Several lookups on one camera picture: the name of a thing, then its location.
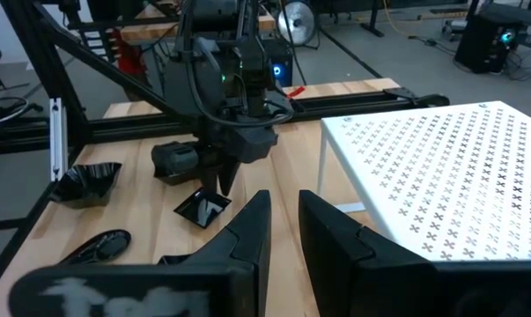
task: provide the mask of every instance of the black dish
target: black dish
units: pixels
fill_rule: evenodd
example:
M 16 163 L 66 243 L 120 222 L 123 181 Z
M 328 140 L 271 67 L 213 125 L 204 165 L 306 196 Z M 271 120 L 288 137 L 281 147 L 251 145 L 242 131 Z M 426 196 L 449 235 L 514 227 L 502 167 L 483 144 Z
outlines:
M 206 228 L 230 202 L 230 199 L 215 192 L 199 188 L 174 211 L 195 225 Z
M 50 200 L 72 209 L 106 206 L 121 167 L 115 162 L 73 166 L 57 183 Z
M 90 238 L 59 264 L 94 264 L 114 260 L 129 246 L 132 236 L 126 230 L 111 230 Z

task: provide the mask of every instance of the cross pattern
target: cross pattern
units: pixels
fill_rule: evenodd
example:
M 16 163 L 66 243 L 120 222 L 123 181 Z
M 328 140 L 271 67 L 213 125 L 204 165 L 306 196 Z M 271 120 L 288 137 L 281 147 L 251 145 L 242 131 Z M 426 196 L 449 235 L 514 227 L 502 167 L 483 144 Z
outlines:
M 348 118 L 327 121 L 396 242 L 433 261 L 531 259 L 530 118 L 500 102 Z

